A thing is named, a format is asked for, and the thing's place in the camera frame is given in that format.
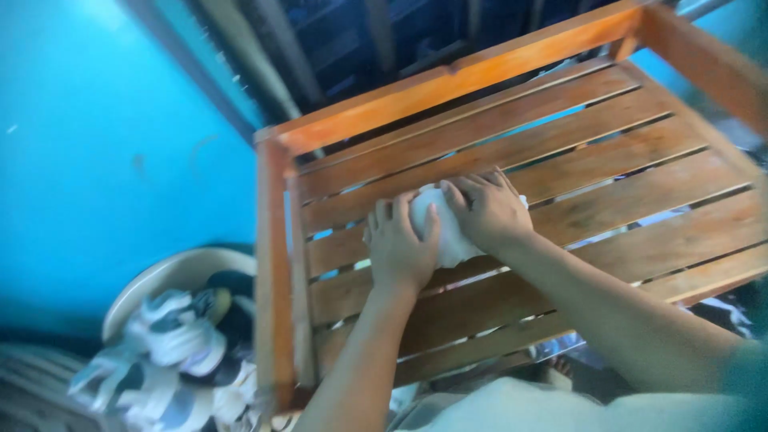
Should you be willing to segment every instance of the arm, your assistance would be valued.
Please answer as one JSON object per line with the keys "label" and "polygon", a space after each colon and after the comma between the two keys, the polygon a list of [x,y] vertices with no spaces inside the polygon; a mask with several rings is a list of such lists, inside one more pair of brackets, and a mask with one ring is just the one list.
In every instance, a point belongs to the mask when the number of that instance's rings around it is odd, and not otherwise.
{"label": "arm", "polygon": [[441,187],[465,235],[539,289],[637,389],[720,389],[740,337],[652,298],[536,234],[518,192],[498,169],[444,181]]}
{"label": "arm", "polygon": [[295,432],[384,430],[400,338],[437,262],[437,214],[430,208],[425,239],[420,241],[408,218],[414,196],[379,200],[368,215],[363,240],[371,250],[373,290]]}

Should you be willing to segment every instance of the person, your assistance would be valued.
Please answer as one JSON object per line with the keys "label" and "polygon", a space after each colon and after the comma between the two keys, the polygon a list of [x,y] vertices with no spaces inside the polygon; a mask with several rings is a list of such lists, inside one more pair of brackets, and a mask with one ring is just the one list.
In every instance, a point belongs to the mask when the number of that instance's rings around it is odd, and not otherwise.
{"label": "person", "polygon": [[[744,399],[723,394],[723,379],[734,354],[756,342],[665,304],[537,234],[498,168],[441,181],[440,188],[462,233],[540,290],[641,393],[601,406],[503,377],[435,410],[419,430],[732,430]],[[364,241],[374,288],[295,432],[386,429],[402,332],[438,254],[434,207],[423,238],[410,224],[416,194],[379,200],[368,215]]]}

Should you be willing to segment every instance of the white rag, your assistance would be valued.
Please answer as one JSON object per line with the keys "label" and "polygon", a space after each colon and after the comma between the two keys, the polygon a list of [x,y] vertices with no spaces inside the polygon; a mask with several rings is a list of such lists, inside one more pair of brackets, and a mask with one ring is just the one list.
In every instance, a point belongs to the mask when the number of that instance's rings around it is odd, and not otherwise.
{"label": "white rag", "polygon": [[[520,201],[523,201],[525,208],[528,208],[528,202],[525,195],[520,195]],[[427,208],[430,204],[435,204],[437,216],[440,219],[440,245],[438,246],[437,268],[453,268],[462,261],[469,258],[485,255],[485,252],[478,249],[467,237],[464,237],[461,229],[458,227],[458,220],[451,211],[448,203],[445,202],[445,196],[442,190],[436,188],[434,184],[427,184],[419,189],[419,196],[411,201],[409,217],[413,231],[419,238],[424,236],[424,222],[427,215]]]}

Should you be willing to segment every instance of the wooden crate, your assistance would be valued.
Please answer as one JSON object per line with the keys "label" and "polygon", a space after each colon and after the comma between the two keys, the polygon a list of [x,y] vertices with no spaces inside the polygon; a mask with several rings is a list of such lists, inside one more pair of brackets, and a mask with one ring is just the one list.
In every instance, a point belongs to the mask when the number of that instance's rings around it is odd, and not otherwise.
{"label": "wooden crate", "polygon": [[[665,7],[631,0],[259,133],[257,363],[259,386],[271,392],[276,411],[300,404],[297,384],[312,389],[327,374],[362,310],[371,272],[353,266],[368,257],[362,220],[374,202],[443,178],[494,165],[517,168],[508,176],[528,196],[536,231],[561,246],[692,204],[687,213],[573,250],[665,301],[689,304],[768,270],[763,175],[625,59],[638,42],[768,136],[768,81],[761,70]],[[291,160],[607,43],[609,56],[553,71],[301,168]],[[553,199],[624,174],[629,175]],[[499,271],[501,266],[484,256],[435,273],[406,327],[396,385],[570,330],[541,294],[513,272]],[[336,269],[335,277],[319,278]],[[460,287],[439,289],[461,281]],[[527,317],[536,318],[521,322]]]}

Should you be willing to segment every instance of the hand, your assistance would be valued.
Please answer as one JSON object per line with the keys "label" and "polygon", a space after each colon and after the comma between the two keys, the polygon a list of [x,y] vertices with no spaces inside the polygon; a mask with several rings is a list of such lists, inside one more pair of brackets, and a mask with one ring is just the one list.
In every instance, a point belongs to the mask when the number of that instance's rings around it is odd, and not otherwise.
{"label": "hand", "polygon": [[437,264],[440,220],[434,205],[429,207],[424,239],[413,232],[408,217],[409,202],[418,192],[394,200],[378,200],[368,214],[362,239],[371,251],[374,289],[407,290],[413,294],[427,284]]}
{"label": "hand", "polygon": [[509,241],[533,233],[528,210],[502,170],[443,180],[440,188],[467,238],[486,254],[498,256]]}

